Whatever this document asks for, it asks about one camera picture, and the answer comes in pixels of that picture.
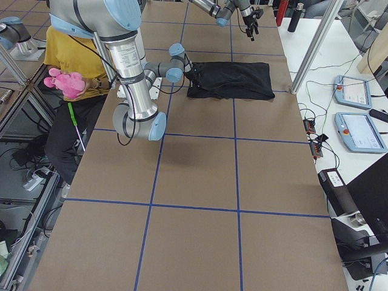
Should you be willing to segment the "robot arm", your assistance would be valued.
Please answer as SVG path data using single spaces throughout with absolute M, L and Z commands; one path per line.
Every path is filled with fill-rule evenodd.
M 243 33 L 245 33 L 251 41 L 255 40 L 254 35 L 259 34 L 258 20 L 262 17 L 264 11 L 259 7 L 253 8 L 250 1 L 226 1 L 224 7 L 219 6 L 216 2 L 208 0 L 192 0 L 189 2 L 206 12 L 209 16 L 215 18 L 216 23 L 221 27 L 225 27 L 235 10 L 239 10 L 246 26 Z
M 99 36 L 110 52 L 126 102 L 113 114 L 118 134 L 128 138 L 160 140 L 166 130 L 166 114 L 150 97 L 156 78 L 178 82 L 191 71 L 192 62 L 180 43 L 170 46 L 170 61 L 141 63 L 135 38 L 141 26 L 137 1 L 50 1 L 52 26 L 80 38 Z

